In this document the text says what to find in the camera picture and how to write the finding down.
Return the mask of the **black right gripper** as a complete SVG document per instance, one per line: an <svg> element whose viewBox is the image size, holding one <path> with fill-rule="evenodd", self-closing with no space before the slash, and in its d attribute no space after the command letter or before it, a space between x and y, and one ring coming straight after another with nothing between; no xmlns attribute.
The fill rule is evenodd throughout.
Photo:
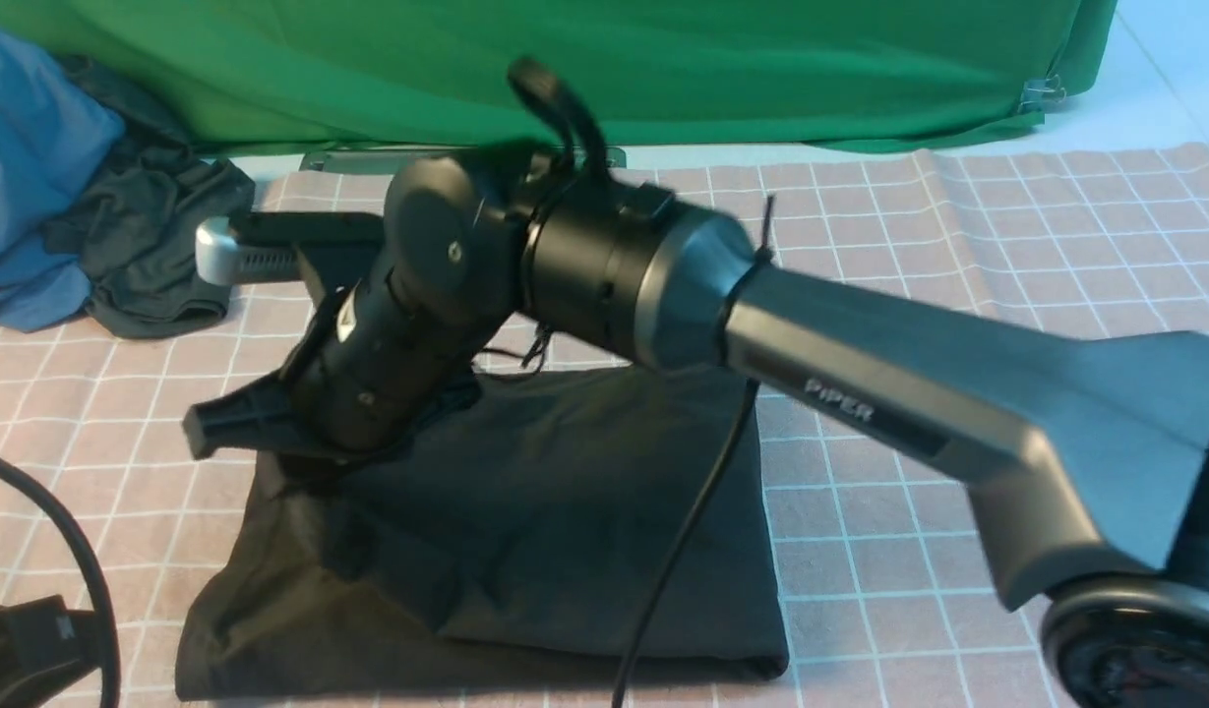
<svg viewBox="0 0 1209 708"><path fill-rule="evenodd" d="M450 408L450 389L474 389L472 358L487 320L456 323L398 282L391 257L351 288L335 285L274 372L183 417L192 457L253 449L353 463L397 449Z"/></svg>

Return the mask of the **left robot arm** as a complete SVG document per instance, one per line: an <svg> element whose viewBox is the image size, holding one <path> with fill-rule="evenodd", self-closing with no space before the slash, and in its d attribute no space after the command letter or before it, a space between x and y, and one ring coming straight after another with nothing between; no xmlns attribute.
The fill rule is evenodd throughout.
<svg viewBox="0 0 1209 708"><path fill-rule="evenodd" d="M0 707L42 707L94 673L96 632L60 596L0 607Z"/></svg>

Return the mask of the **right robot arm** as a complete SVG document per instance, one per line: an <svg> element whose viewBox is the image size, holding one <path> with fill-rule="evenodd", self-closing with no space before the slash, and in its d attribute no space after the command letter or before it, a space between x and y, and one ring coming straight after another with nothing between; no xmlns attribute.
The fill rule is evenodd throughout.
<svg viewBox="0 0 1209 708"><path fill-rule="evenodd" d="M1068 340L783 269L601 147L398 173L370 273L279 371L196 404L191 451L368 460L513 313L653 372L727 368L744 411L771 385L958 481L1003 608L1049 597L1042 649L1075 702L1209 707L1209 336Z"/></svg>

